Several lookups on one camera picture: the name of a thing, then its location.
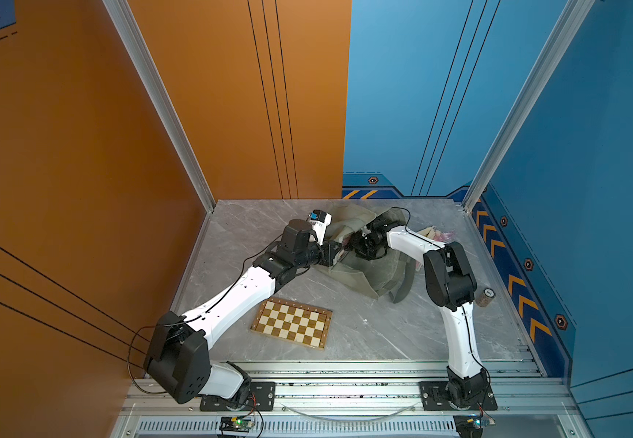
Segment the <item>olive green tote bag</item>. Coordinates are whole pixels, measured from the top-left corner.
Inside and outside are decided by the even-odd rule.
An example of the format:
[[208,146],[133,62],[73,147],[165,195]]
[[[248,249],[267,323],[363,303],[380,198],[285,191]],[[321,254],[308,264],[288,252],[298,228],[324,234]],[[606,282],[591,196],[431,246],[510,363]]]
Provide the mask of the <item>olive green tote bag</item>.
[[343,247],[334,266],[317,270],[371,299],[389,296],[393,303],[404,301],[413,287],[416,261],[391,248],[387,232],[405,226],[409,210],[338,204],[327,213],[332,215],[332,224],[327,226],[325,238]]

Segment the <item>light wooden folding fan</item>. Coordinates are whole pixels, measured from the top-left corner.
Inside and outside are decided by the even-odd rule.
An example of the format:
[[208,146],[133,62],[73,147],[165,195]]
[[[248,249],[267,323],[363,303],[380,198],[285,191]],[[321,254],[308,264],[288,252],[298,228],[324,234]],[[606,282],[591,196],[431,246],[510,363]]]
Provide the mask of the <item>light wooden folding fan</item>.
[[419,231],[419,234],[427,239],[443,242],[445,244],[451,243],[455,240],[455,233],[444,232],[435,226],[428,226]]

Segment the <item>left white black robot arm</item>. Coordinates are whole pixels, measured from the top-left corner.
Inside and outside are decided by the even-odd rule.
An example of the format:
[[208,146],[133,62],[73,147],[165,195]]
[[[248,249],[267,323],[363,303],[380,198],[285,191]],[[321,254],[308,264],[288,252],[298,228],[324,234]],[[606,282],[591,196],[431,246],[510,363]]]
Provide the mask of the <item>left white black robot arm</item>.
[[154,326],[144,368],[176,403],[212,396],[242,406],[252,378],[239,366],[210,359],[216,341],[259,303],[311,266],[333,266],[342,245],[325,238],[332,216],[316,210],[293,219],[281,235],[243,262],[234,282],[182,315],[172,311]]

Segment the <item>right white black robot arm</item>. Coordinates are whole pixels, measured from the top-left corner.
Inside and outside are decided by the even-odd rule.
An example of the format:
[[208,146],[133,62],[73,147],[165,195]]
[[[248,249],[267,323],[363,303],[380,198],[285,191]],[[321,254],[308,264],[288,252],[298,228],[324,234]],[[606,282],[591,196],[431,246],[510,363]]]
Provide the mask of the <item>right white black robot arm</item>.
[[464,247],[425,237],[382,215],[349,237],[347,250],[374,260],[395,250],[422,265],[426,291],[439,308],[448,344],[444,399],[458,410],[496,410],[490,372],[477,347],[473,309],[477,281]]

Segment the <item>wooden chessboard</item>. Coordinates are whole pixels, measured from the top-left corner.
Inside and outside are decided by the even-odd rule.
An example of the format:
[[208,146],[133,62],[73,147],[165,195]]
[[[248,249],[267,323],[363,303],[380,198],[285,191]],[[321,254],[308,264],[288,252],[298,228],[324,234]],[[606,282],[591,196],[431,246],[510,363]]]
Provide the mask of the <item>wooden chessboard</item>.
[[267,299],[259,306],[251,331],[315,350],[324,350],[332,310],[285,299]]

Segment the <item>left green circuit board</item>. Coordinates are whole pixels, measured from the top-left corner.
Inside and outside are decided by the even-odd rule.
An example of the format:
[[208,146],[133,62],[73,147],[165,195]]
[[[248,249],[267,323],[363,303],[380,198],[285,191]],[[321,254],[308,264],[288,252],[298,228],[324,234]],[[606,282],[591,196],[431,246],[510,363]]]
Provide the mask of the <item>left green circuit board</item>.
[[228,417],[221,418],[219,431],[220,434],[248,434],[254,429],[255,421],[244,417]]

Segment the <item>green circuit board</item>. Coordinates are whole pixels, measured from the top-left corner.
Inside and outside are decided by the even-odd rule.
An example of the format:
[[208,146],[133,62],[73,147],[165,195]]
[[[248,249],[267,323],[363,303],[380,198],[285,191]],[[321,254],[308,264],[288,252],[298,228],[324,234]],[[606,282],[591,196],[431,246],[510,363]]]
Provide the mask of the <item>green circuit board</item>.
[[255,421],[244,417],[228,417],[221,418],[219,431],[220,434],[248,434],[254,429]]
[[484,430],[496,421],[485,416],[454,416],[455,429],[460,438],[482,438]]

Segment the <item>right green circuit board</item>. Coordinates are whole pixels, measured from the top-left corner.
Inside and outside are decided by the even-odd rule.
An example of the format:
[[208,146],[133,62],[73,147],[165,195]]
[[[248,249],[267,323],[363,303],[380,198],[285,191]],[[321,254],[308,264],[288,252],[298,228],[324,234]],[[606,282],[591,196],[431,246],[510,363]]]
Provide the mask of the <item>right green circuit board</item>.
[[460,438],[482,438],[484,430],[496,421],[485,416],[454,416],[455,429]]

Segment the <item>aluminium front rail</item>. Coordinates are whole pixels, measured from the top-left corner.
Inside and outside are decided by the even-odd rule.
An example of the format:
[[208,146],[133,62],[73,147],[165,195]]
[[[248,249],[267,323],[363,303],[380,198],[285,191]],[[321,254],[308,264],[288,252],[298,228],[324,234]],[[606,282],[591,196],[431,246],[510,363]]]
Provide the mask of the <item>aluminium front rail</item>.
[[[444,361],[242,361],[255,383],[274,388],[254,414],[252,437],[453,437],[462,412],[426,410],[424,381],[446,377]],[[587,423],[561,379],[532,359],[486,363],[498,408],[487,437],[589,437]],[[155,381],[130,389],[113,437],[220,436],[221,412],[196,399],[180,405]]]

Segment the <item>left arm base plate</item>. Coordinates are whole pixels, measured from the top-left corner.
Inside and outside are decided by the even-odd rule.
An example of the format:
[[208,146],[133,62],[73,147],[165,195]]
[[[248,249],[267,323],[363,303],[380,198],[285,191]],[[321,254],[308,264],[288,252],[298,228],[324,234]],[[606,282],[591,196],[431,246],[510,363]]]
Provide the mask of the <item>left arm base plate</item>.
[[276,383],[274,381],[252,381],[243,386],[232,398],[219,396],[202,396],[199,410],[201,412],[260,412],[274,410]]

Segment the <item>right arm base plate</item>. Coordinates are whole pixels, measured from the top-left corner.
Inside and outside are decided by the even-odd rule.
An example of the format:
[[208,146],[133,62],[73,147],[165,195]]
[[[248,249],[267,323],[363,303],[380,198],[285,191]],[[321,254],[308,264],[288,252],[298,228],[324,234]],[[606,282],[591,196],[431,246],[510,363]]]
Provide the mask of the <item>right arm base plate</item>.
[[422,381],[419,390],[425,411],[493,412],[499,409],[488,383],[468,388],[450,381]]

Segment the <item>left aluminium frame post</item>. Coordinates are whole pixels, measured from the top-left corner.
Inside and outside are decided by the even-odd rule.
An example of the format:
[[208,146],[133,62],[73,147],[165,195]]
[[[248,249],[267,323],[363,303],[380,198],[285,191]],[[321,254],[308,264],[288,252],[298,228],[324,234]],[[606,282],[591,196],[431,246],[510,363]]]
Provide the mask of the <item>left aluminium frame post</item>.
[[205,211],[213,214],[216,201],[199,165],[188,135],[161,78],[159,69],[128,1],[103,0],[108,16],[141,79],[159,120],[185,169],[190,182],[201,200]]

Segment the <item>aluminium frame post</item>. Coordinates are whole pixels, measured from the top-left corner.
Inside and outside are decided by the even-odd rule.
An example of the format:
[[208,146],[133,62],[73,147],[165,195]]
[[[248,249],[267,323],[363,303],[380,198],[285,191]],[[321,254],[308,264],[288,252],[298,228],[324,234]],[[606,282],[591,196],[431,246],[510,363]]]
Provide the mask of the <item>aluminium frame post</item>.
[[205,211],[213,214],[216,201],[199,165],[188,135],[161,78],[159,69],[128,1],[103,0],[108,16],[141,79],[159,120],[185,169],[190,182],[201,200]]
[[462,208],[467,215],[473,213],[473,208],[481,200],[484,189],[491,182],[594,4],[594,0],[566,2],[462,201]]

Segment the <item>right aluminium frame post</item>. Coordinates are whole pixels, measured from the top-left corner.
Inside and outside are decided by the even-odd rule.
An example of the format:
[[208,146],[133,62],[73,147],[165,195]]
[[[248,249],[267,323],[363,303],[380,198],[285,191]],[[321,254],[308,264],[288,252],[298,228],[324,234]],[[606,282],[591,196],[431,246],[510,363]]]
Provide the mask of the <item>right aluminium frame post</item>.
[[484,189],[491,182],[594,4],[594,0],[566,2],[462,201],[462,208],[467,215],[473,213],[473,208],[481,200]]

